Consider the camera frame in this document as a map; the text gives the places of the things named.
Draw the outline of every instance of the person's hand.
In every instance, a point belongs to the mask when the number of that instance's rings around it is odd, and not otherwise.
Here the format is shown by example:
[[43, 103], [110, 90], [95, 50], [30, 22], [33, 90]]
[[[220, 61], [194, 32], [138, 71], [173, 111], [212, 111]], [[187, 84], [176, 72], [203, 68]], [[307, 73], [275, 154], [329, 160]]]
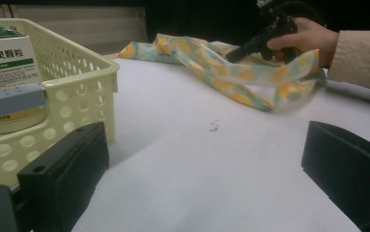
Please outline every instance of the person's hand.
[[304, 17], [295, 18], [294, 22], [298, 27], [297, 33], [273, 38], [268, 41], [267, 47], [273, 50], [274, 56], [282, 58], [284, 52], [281, 49], [286, 47], [295, 48], [298, 54], [319, 49], [320, 67], [331, 65], [339, 34]]

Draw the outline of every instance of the sleeve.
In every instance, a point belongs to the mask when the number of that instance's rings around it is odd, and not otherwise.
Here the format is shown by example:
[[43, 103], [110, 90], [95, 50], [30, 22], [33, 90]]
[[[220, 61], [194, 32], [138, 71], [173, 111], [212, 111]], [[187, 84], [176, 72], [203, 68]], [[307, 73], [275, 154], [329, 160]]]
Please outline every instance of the sleeve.
[[327, 79], [370, 89], [370, 31], [340, 31]]

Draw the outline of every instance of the white tablecloth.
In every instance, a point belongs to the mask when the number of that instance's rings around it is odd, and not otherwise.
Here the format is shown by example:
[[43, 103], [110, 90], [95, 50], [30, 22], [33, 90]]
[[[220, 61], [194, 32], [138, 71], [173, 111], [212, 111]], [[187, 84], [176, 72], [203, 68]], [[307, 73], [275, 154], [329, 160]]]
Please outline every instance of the white tablecloth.
[[263, 112], [184, 66], [115, 61], [110, 168], [73, 231], [359, 231], [300, 162], [309, 121], [370, 141], [370, 90], [330, 82]]

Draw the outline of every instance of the plastic basket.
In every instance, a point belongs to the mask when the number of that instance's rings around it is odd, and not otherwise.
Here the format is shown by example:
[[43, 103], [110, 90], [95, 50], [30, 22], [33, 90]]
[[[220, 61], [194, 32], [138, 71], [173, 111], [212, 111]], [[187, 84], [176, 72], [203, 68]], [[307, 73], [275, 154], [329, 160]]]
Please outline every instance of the plastic basket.
[[48, 114], [32, 128], [0, 134], [0, 184], [13, 187], [19, 170], [74, 129], [104, 122], [106, 139], [114, 140], [119, 66], [30, 20], [2, 18], [0, 25], [31, 38]]

